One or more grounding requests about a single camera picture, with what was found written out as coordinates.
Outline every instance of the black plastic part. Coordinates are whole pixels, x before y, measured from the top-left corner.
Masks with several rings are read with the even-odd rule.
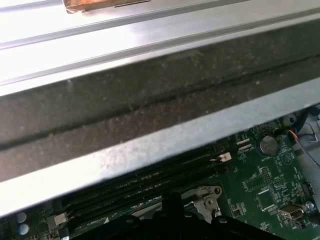
[[[63,239],[63,238],[68,239],[68,237],[70,237],[70,231],[68,227],[63,227],[59,229],[58,233],[59,233],[60,239]]]
[[[282,240],[231,217],[213,218],[211,224],[200,220],[191,212],[181,211],[179,194],[166,194],[162,204],[165,211],[155,213],[152,219],[140,221],[134,216],[122,216],[74,240]]]

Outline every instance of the integrated circuit chip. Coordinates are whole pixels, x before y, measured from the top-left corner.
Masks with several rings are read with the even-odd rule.
[[[265,184],[266,184],[265,180],[264,180],[263,176],[261,176],[261,175],[245,181],[245,185],[246,185],[249,192],[251,192],[255,189],[261,188]]]
[[[257,194],[257,199],[262,211],[266,211],[269,208],[275,206],[274,197],[269,189],[266,189]]]

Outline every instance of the motherboard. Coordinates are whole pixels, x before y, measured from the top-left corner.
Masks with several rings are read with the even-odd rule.
[[[281,120],[0,220],[0,240],[69,240],[125,214],[161,208],[161,194],[219,186],[219,213],[286,240],[320,239],[320,214]]]

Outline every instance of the gray cable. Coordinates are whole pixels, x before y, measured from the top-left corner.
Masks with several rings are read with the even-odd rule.
[[[304,152],[304,154],[308,157],[308,159],[314,164],[316,165],[318,168],[320,168],[320,164],[317,163],[317,161],[310,155],[310,153],[305,149],[305,147],[302,145],[302,143],[299,141],[299,139],[295,140],[296,143],[299,145],[299,147],[301,148],[301,150]]]

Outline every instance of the red wire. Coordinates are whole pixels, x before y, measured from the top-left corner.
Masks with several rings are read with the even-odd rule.
[[[293,135],[294,139],[297,140],[298,136],[297,134],[295,134],[292,130],[289,130],[289,132]]]

